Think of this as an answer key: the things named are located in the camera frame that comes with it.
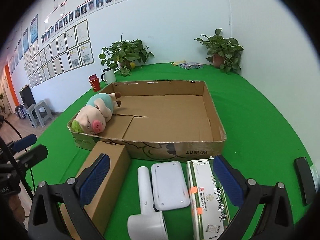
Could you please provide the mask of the person's left hand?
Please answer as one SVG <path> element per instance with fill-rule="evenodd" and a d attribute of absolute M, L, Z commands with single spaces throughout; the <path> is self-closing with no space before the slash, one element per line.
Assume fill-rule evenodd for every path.
<path fill-rule="evenodd" d="M 10 196 L 7 200 L 7 203 L 17 222 L 23 224 L 25 221 L 25 210 L 21 204 L 19 196 L 17 194 Z"/>

